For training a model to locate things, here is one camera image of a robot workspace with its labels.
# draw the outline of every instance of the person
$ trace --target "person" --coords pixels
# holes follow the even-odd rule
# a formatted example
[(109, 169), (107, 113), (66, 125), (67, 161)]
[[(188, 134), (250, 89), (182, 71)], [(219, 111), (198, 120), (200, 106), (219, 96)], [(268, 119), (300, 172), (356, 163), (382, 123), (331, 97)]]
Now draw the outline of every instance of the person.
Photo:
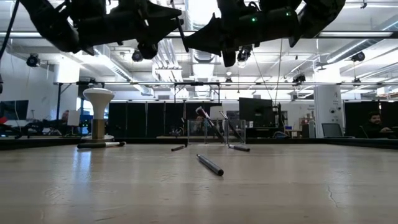
[(382, 125), (380, 113), (370, 112), (368, 116), (369, 120), (365, 123), (362, 128), (368, 138), (387, 138), (391, 129)]

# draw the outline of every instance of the white lamp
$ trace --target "white lamp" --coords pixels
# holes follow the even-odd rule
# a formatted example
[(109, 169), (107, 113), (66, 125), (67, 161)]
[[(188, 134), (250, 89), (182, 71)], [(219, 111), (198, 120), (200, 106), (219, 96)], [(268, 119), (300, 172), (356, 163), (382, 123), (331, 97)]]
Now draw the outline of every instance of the white lamp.
[(90, 88), (83, 92), (83, 95), (93, 105), (94, 118), (91, 124), (91, 137), (86, 138), (93, 141), (104, 141), (112, 139), (112, 136), (105, 136), (105, 107), (114, 98), (112, 91), (103, 88)]

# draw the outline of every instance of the monitor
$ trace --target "monitor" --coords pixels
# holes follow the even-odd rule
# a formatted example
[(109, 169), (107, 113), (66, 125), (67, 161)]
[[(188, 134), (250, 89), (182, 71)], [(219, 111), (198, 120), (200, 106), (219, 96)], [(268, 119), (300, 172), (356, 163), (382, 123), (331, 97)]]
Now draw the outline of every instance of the monitor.
[(28, 100), (1, 101), (0, 114), (9, 121), (26, 120), (28, 105)]
[(239, 98), (239, 118), (252, 121), (254, 128), (275, 127), (272, 100)]
[(343, 137), (340, 124), (337, 123), (322, 123), (323, 137), (325, 138), (340, 138)]

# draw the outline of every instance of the black partition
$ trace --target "black partition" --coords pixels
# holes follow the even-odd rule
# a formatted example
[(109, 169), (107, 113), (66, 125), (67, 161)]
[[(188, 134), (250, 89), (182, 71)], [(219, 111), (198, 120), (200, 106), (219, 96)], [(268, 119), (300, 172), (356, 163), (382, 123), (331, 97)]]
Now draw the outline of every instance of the black partition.
[(165, 135), (164, 109), (165, 103), (148, 103), (147, 138)]
[(212, 106), (221, 103), (110, 103), (109, 134), (116, 138), (168, 136), (172, 129), (184, 127), (182, 118), (196, 119), (200, 106), (209, 114)]
[(126, 125), (127, 103), (110, 103), (108, 115), (108, 134), (119, 138), (125, 138), (127, 128)]
[(398, 102), (381, 102), (381, 121), (388, 127), (398, 127)]
[(346, 136), (360, 137), (362, 135), (360, 126), (368, 121), (370, 112), (379, 111), (379, 102), (346, 102), (344, 109)]
[(145, 103), (127, 103), (127, 138), (144, 138), (146, 133)]

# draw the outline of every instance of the column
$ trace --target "column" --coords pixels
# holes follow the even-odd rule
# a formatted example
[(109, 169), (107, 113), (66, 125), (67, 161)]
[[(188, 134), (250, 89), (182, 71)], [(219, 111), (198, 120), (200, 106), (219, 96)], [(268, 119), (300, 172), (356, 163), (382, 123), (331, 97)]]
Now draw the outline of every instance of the column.
[(62, 117), (65, 110), (76, 110), (79, 87), (77, 85), (68, 86), (67, 83), (79, 81), (79, 75), (79, 64), (69, 58), (64, 58), (59, 65), (54, 65), (54, 83), (65, 83), (61, 87), (61, 90), (65, 91), (61, 94), (59, 118)]
[[(325, 67), (314, 72), (314, 82), (341, 82), (340, 68)], [(315, 128), (317, 138), (323, 138), (322, 123), (336, 123), (343, 128), (343, 102), (339, 85), (320, 85), (314, 87)]]

